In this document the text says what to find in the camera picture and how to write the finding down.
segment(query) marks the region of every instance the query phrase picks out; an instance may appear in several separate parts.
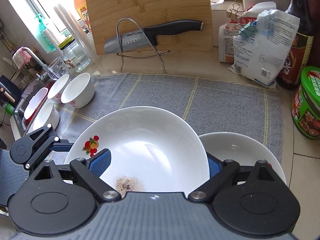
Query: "soy sauce bottle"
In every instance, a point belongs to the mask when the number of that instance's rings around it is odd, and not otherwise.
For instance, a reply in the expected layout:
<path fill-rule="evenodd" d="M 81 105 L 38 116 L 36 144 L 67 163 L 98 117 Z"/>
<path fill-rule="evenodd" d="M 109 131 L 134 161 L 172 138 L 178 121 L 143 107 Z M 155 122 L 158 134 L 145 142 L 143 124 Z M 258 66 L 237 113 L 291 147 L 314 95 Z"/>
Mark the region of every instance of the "soy sauce bottle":
<path fill-rule="evenodd" d="M 299 85 L 301 71 L 308 62 L 314 34 L 308 0 L 291 0 L 286 12 L 299 17 L 300 25 L 276 81 L 280 86 L 293 90 Z"/>

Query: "metal stand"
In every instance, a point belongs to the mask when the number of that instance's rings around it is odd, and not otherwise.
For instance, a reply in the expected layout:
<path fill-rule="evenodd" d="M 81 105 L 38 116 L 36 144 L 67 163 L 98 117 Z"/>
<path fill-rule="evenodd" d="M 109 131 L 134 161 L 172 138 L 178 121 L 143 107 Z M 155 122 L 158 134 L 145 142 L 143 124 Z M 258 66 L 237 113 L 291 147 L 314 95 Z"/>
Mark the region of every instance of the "metal stand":
<path fill-rule="evenodd" d="M 150 46 L 153 48 L 153 50 L 155 51 L 155 55 L 152 55 L 152 56 L 149 56 L 149 57 L 132 57 L 132 56 L 126 56 L 126 55 L 123 55 L 122 54 L 122 45 L 121 45 L 121 42 L 120 42 L 120 36 L 119 36 L 119 30 L 118 30 L 118 26 L 119 26 L 119 23 L 124 21 L 124 20 L 129 20 L 129 21 L 132 21 L 133 23 L 135 23 L 135 25 L 138 26 L 138 28 L 140 29 L 140 31 L 142 31 L 143 35 L 146 37 L 146 39 L 148 40 Z M 127 57 L 127 58 L 134 58 L 134 59 L 146 59 L 146 58 L 153 58 L 153 57 L 158 57 L 159 60 L 161 61 L 161 64 L 162 64 L 162 73 L 164 74 L 165 73 L 165 67 L 164 67 L 164 62 L 161 58 L 162 55 L 166 55 L 170 52 L 170 50 L 168 50 L 167 52 L 164 52 L 164 53 L 161 53 L 159 54 L 158 51 L 156 50 L 156 48 L 152 45 L 152 43 L 150 42 L 149 38 L 147 37 L 147 35 L 144 33 L 143 29 L 141 28 L 141 26 L 133 19 L 131 18 L 122 18 L 118 21 L 117 25 L 116 25 L 116 33 L 117 33 L 117 39 L 118 39 L 118 43 L 119 43 L 119 48 L 120 48 L 120 53 L 117 53 L 117 56 L 120 56 L 121 57 L 121 68 L 120 68 L 120 72 L 122 72 L 122 68 L 123 68 L 123 64 L 124 64 L 124 57 Z"/>

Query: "metal screw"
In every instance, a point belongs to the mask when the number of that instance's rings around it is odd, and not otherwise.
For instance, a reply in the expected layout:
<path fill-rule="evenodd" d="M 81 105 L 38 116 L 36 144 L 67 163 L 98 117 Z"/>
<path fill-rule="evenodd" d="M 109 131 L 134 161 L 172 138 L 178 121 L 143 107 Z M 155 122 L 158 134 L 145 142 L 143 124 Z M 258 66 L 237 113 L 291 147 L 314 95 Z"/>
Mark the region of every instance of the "metal screw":
<path fill-rule="evenodd" d="M 157 199 L 159 199 L 160 197 L 159 197 L 158 195 L 152 195 L 150 198 L 153 199 L 153 200 L 157 200 Z"/>
<path fill-rule="evenodd" d="M 118 196 L 118 194 L 119 193 L 114 190 L 108 190 L 108 191 L 104 192 L 102 195 L 106 199 L 114 199 Z"/>
<path fill-rule="evenodd" d="M 194 191 L 191 193 L 191 197 L 193 199 L 204 199 L 206 196 L 206 193 L 204 193 L 203 191 Z"/>

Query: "gray towel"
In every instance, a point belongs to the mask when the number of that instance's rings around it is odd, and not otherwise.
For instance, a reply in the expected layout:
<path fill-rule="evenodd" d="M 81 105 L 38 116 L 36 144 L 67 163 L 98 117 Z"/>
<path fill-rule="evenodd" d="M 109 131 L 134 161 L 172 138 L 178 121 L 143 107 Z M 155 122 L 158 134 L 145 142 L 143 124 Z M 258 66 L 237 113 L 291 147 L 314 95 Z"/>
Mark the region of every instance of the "gray towel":
<path fill-rule="evenodd" d="M 75 142 L 93 122 L 120 108 L 156 106 L 182 117 L 198 135 L 229 131 L 265 145 L 281 161 L 282 111 L 279 92 L 254 84 L 167 74 L 94 75 L 92 101 L 81 109 L 56 105 L 57 134 Z M 63 164 L 68 153 L 49 157 Z"/>

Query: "pink cloth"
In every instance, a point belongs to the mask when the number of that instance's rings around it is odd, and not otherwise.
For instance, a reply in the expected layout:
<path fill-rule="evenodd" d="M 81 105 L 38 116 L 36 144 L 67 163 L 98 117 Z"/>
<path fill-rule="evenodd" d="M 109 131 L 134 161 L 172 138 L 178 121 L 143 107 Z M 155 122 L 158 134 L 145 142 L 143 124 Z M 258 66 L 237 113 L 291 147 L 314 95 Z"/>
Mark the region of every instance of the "pink cloth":
<path fill-rule="evenodd" d="M 31 55 L 22 50 L 23 47 L 17 50 L 17 52 L 13 55 L 12 60 L 15 63 L 15 65 L 20 70 L 25 64 L 29 63 L 31 59 Z"/>

